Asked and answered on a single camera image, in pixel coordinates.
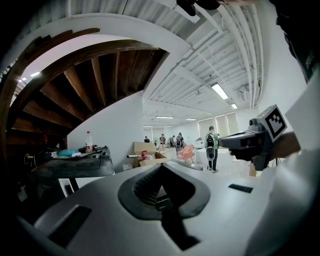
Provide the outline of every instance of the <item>black rectangular slot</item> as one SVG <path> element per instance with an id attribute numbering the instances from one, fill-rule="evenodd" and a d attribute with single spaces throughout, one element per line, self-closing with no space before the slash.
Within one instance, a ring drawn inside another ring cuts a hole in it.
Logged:
<path id="1" fill-rule="evenodd" d="M 239 190 L 242 192 L 246 192 L 246 193 L 251 193 L 251 191 L 253 190 L 252 187 L 241 186 L 241 185 L 236 185 L 236 184 L 231 184 L 229 186 L 229 188 L 234 189 L 234 190 Z"/>
<path id="2" fill-rule="evenodd" d="M 91 213 L 91 209 L 78 206 L 49 236 L 50 240 L 66 247 Z"/>

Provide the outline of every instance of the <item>standing person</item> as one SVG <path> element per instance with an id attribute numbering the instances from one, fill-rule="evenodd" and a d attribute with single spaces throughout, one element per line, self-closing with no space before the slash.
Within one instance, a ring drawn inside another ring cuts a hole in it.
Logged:
<path id="1" fill-rule="evenodd" d="M 164 136 L 164 134 L 161 134 L 160 139 L 160 147 L 159 147 L 159 151 L 161 153 L 161 150 L 163 150 L 163 154 L 166 153 L 166 137 Z"/>
<path id="2" fill-rule="evenodd" d="M 144 136 L 144 142 L 145 143 L 150 143 L 150 139 L 148 139 L 148 136 Z"/>
<path id="3" fill-rule="evenodd" d="M 178 155 L 178 152 L 184 149 L 184 137 L 182 137 L 181 132 L 179 132 L 179 135 L 176 137 L 176 148 L 175 152 L 176 155 Z"/>
<path id="4" fill-rule="evenodd" d="M 173 135 L 171 138 L 170 138 L 170 148 L 175 148 L 176 146 L 174 145 L 174 142 L 175 142 L 175 136 Z"/>
<path id="5" fill-rule="evenodd" d="M 206 147 L 213 147 L 214 148 L 214 159 L 211 161 L 209 160 L 209 170 L 213 170 L 214 172 L 217 172 L 217 159 L 218 159 L 218 134 L 215 133 L 215 128 L 213 126 L 209 127 L 209 132 L 208 134 L 205 136 L 205 140 L 206 140 Z"/>

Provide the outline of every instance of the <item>bottle label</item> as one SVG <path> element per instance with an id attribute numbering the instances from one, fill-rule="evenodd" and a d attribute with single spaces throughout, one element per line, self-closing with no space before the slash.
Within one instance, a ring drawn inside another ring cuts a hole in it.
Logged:
<path id="1" fill-rule="evenodd" d="M 85 143 L 85 149 L 89 150 L 89 151 L 92 151 L 93 150 L 92 142 L 86 142 Z"/>

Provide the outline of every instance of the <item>open cardboard box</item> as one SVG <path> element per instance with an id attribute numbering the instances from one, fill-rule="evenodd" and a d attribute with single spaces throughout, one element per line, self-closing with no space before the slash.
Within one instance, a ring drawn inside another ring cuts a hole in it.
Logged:
<path id="1" fill-rule="evenodd" d="M 170 161 L 170 159 L 166 158 L 163 154 L 157 152 L 156 146 L 153 143 L 134 142 L 133 150 L 136 155 L 140 156 L 142 151 L 146 151 L 147 155 L 151 155 L 155 158 L 152 160 L 141 160 L 141 158 L 135 158 L 133 168 L 161 164 Z"/>

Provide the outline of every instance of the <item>pink chair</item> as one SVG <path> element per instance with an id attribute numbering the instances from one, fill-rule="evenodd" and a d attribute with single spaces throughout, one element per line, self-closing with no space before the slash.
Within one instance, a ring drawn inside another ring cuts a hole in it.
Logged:
<path id="1" fill-rule="evenodd" d="M 179 160 L 183 160 L 183 161 L 187 161 L 188 159 L 192 160 L 192 163 L 194 162 L 194 160 L 192 159 L 192 150 L 193 150 L 193 146 L 185 146 L 185 148 L 181 151 L 178 152 L 178 158 Z"/>

